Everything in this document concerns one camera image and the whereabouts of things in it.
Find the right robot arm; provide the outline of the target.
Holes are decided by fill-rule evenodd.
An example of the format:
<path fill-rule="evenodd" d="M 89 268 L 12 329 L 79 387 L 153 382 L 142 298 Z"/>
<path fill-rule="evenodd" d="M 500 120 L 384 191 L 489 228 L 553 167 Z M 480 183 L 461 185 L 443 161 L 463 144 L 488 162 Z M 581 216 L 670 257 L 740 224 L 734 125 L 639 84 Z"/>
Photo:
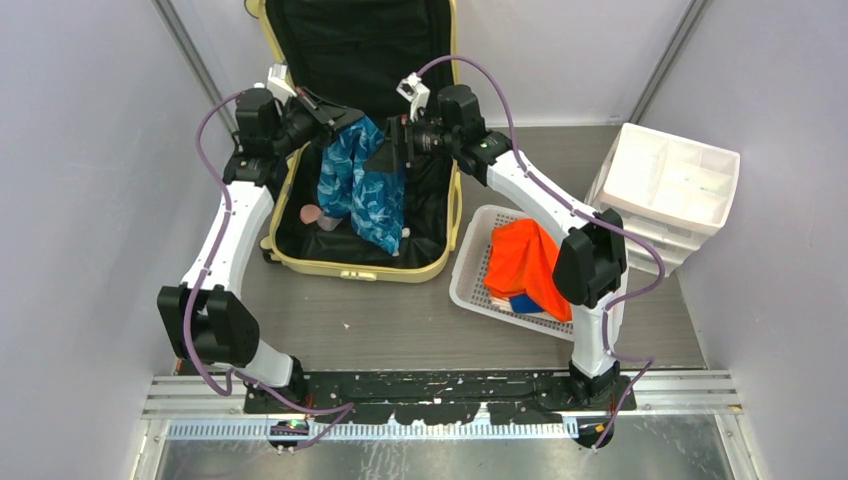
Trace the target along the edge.
<path fill-rule="evenodd" d="M 389 119 L 387 141 L 367 168 L 390 172 L 416 156 L 449 156 L 462 172 L 537 222 L 559 249 L 545 277 L 572 312 L 574 347 L 566 387 L 580 407 L 600 407 L 620 379 L 620 363 L 610 353 L 621 322 L 614 301 L 627 283 L 620 215 L 576 200 L 534 167 L 515 140 L 487 128 L 468 86 L 443 88 L 435 105 L 416 76 L 402 81 L 397 92 L 409 111 Z"/>

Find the yellow hard-shell suitcase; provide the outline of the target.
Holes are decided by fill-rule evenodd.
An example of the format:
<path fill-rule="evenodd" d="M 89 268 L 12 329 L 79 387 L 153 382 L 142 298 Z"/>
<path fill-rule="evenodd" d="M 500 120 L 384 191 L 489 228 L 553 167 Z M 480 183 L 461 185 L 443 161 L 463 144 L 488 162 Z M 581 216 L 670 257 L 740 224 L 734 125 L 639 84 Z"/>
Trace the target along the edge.
<path fill-rule="evenodd" d="M 404 113 L 399 81 L 423 72 L 432 91 L 455 84 L 445 61 L 456 49 L 451 1 L 251 1 L 287 81 L 362 110 L 376 124 Z M 406 176 L 405 223 L 410 234 L 397 256 L 361 239 L 348 222 L 325 231 L 301 221 L 317 200 L 321 151 L 307 145 L 288 163 L 283 190 L 259 248 L 265 261 L 309 275 L 421 283 L 437 276 L 456 246 L 462 213 L 457 165 L 418 158 Z"/>

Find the blue patterned garment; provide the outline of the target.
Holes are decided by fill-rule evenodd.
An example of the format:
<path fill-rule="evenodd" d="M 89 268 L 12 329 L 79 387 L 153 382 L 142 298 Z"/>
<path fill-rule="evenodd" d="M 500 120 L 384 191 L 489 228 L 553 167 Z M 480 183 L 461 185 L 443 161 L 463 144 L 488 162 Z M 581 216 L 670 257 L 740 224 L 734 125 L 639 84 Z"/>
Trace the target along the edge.
<path fill-rule="evenodd" d="M 365 168 L 384 142 L 384 133 L 368 117 L 339 133 L 322 152 L 317 200 L 324 217 L 350 219 L 360 238 L 397 256 L 406 228 L 405 179 Z"/>

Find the orange garment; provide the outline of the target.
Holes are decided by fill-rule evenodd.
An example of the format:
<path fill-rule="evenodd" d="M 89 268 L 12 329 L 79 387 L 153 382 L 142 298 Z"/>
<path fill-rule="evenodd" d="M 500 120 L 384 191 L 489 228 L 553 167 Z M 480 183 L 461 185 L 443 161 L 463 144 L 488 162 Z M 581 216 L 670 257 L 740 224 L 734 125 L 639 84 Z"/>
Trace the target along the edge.
<path fill-rule="evenodd" d="M 497 227 L 491 234 L 491 251 L 483 285 L 490 297 L 509 299 L 527 294 L 546 312 L 530 314 L 560 323 L 573 319 L 570 304 L 559 293 L 552 276 L 559 247 L 532 219 Z"/>

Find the orange and pink cloth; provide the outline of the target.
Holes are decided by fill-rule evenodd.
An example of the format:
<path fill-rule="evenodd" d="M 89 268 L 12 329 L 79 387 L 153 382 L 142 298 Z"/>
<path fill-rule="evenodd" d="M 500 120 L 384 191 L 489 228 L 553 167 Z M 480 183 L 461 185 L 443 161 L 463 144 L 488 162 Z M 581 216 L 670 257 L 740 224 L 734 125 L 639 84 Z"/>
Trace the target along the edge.
<path fill-rule="evenodd" d="M 500 297 L 496 297 L 496 296 L 491 296 L 490 302 L 494 307 L 496 307 L 497 309 L 499 309 L 501 311 L 514 312 L 514 310 L 512 308 L 512 304 L 511 304 L 510 300 L 507 299 L 507 298 L 500 298 Z"/>

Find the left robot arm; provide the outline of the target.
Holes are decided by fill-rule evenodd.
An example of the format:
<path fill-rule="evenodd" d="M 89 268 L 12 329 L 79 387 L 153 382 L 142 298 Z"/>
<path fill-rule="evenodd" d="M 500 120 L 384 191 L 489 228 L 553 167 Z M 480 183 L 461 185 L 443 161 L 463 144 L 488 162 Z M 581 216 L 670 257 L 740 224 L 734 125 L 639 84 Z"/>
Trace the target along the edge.
<path fill-rule="evenodd" d="M 222 172 L 211 164 L 202 135 L 212 117 L 236 106 L 234 149 Z M 203 376 L 208 366 L 269 387 L 284 413 L 300 410 L 307 387 L 299 361 L 261 339 L 258 321 L 241 301 L 250 251 L 288 173 L 287 160 L 308 144 L 328 144 L 364 118 L 358 109 L 328 102 L 297 88 L 279 99 L 264 87 L 234 93 L 201 120 L 195 147 L 221 192 L 218 210 L 196 260 L 176 286 L 164 286 L 157 308 L 176 356 Z"/>

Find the white perforated plastic basket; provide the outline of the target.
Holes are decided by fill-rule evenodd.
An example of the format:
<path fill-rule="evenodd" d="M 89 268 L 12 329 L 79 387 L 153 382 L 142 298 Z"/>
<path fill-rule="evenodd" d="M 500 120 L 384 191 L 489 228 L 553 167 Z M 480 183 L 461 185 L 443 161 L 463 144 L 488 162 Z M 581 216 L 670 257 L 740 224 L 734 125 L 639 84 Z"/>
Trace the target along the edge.
<path fill-rule="evenodd" d="M 572 341 L 600 324 L 601 310 L 571 304 L 557 290 L 553 274 L 560 250 L 526 214 L 484 205 L 459 248 L 449 296 L 468 311 Z"/>

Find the blue cloth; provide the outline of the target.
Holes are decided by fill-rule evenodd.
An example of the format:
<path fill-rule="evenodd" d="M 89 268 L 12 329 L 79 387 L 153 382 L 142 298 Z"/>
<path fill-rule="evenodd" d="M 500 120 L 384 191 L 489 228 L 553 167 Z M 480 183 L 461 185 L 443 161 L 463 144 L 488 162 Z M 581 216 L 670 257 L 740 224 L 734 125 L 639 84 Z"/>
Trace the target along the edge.
<path fill-rule="evenodd" d="M 546 310 L 536 303 L 529 295 L 521 294 L 508 299 L 510 309 L 516 314 L 530 315 L 545 313 Z"/>

